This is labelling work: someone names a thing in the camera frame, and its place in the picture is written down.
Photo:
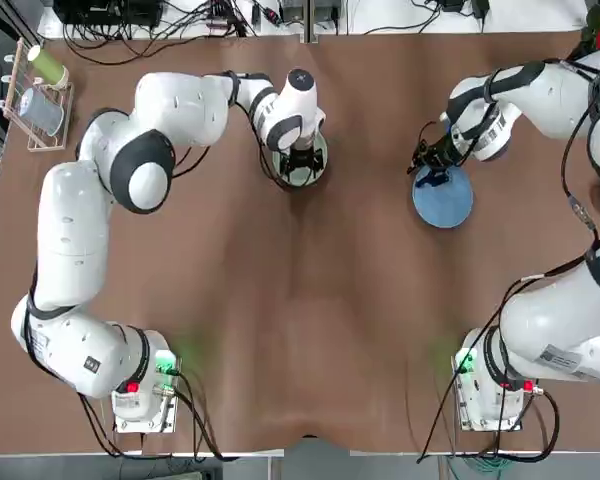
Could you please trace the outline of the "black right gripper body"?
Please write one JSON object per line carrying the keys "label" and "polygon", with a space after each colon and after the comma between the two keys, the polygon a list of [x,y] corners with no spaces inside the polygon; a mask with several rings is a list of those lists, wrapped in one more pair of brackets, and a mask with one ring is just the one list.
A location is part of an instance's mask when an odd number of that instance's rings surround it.
{"label": "black right gripper body", "polygon": [[458,166],[462,158],[463,154],[455,146],[451,133],[446,133],[430,146],[429,165],[433,169]]}

